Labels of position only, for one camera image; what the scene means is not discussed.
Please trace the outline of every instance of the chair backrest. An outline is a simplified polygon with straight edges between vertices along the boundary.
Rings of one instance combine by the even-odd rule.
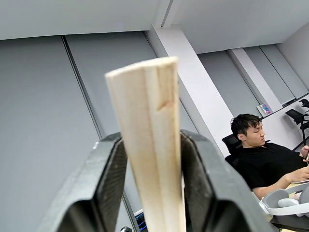
[[[238,163],[237,149],[242,146],[241,141],[235,138],[233,134],[223,138],[222,141],[225,143],[229,153],[231,154],[225,158],[225,161],[228,162],[232,167],[236,168]]]
[[[296,124],[298,125],[299,123],[301,123],[304,119],[304,115],[294,109],[289,110],[287,112],[285,112],[288,116],[290,116],[292,119],[294,119],[294,121],[296,122]]]
[[[309,105],[309,101],[307,99],[302,99],[299,102],[303,103],[303,106]]]
[[[241,147],[241,141],[235,138],[233,134],[223,138],[222,141],[225,143],[230,154],[235,154],[237,148]]]

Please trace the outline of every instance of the desk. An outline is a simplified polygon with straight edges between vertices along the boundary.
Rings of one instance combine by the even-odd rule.
[[[282,229],[288,229],[296,232],[309,232],[309,217],[306,216],[274,216],[270,223]]]

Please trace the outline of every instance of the black shirt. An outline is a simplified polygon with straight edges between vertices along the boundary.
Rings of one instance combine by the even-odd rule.
[[[299,152],[266,143],[264,147],[239,148],[236,170],[253,189],[270,186],[285,174],[306,166]]]

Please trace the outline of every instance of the vr headset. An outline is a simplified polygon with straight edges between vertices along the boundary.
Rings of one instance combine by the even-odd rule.
[[[300,192],[299,200],[289,198],[289,194]],[[268,215],[296,214],[309,217],[309,183],[297,185],[288,189],[278,189],[260,201],[260,206]]]

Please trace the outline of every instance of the man's ear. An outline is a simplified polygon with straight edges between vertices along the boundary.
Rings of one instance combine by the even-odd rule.
[[[245,141],[246,140],[246,135],[244,135],[244,134],[238,134],[237,137],[241,141]]]

